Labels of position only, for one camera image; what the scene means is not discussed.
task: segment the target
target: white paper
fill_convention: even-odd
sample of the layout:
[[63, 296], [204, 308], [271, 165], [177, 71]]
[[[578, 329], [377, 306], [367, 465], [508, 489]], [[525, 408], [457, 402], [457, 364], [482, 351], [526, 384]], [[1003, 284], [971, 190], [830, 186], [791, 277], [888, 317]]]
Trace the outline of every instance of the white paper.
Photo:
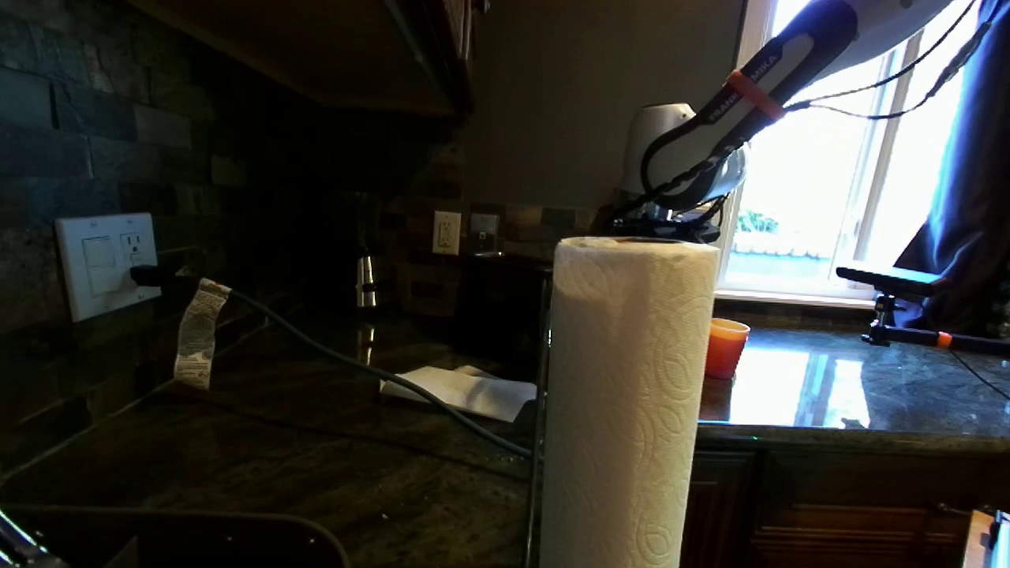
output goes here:
[[679, 566], [715, 280], [716, 246], [559, 243], [541, 566]]
[[[443, 368], [443, 365], [420, 365], [411, 371], [399, 371], [404, 383], [415, 383], [445, 402], [447, 408], [480, 412], [490, 421], [516, 422], [516, 418], [525, 410], [526, 402], [536, 399], [535, 383], [512, 383], [498, 375], [485, 375], [478, 365], [457, 365], [457, 368]], [[411, 399], [424, 402], [404, 384], [395, 383], [379, 383], [382, 394], [395, 399]]]

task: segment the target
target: kitchen cabinet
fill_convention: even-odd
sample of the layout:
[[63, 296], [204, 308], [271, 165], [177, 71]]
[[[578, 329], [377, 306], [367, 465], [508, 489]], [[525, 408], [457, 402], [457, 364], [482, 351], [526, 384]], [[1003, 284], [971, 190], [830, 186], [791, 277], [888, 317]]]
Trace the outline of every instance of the kitchen cabinet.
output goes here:
[[332, 108], [465, 115], [474, 0], [130, 0]]
[[683, 566], [738, 566], [758, 450], [695, 450]]
[[1003, 453], [773, 447], [746, 566], [959, 566], [969, 512], [1010, 503], [1007, 467]]

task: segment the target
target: electrical outlet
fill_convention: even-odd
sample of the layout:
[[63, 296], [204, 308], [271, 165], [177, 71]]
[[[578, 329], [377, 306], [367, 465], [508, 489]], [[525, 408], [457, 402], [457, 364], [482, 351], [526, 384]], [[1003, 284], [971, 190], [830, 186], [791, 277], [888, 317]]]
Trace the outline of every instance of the electrical outlet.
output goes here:
[[132, 265], [159, 265], [152, 215], [57, 217], [72, 322], [161, 296], [136, 286]]
[[465, 215], [462, 212], [436, 212], [433, 253], [436, 257], [457, 257], [462, 236], [465, 236]]

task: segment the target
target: dark countertop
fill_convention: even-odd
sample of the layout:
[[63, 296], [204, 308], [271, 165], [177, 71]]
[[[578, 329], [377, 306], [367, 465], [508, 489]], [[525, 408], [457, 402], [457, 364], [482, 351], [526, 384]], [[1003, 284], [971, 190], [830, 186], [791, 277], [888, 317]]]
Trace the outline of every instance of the dark countertop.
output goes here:
[[[357, 351], [347, 325], [310, 330]], [[417, 325], [379, 325], [377, 365], [425, 364], [465, 359]], [[698, 445], [1007, 450], [1007, 394], [996, 358], [758, 329], [737, 383], [706, 384]], [[485, 425], [532, 443], [532, 422]], [[526, 457], [379, 399], [372, 375], [269, 329], [217, 358], [213, 394], [156, 391], [8, 475], [0, 506], [296, 514], [327, 527], [355, 566], [522, 566], [526, 481]]]

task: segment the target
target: orange candle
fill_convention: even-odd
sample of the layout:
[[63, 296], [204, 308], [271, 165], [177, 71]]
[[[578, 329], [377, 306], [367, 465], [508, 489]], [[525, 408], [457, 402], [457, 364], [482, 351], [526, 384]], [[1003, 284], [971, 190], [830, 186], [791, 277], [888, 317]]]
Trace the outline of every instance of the orange candle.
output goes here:
[[730, 383], [737, 375], [737, 364], [746, 354], [750, 325], [737, 318], [715, 318], [706, 330], [706, 359], [705, 375], [716, 383]]

